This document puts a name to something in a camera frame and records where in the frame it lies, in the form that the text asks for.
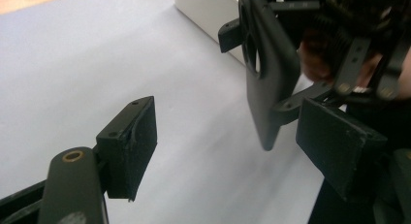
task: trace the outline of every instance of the white table surface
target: white table surface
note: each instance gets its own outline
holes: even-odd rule
[[[0,16],[0,197],[154,95],[158,145],[111,223],[306,223],[322,175],[282,128],[259,146],[243,66],[174,0],[56,0]]]

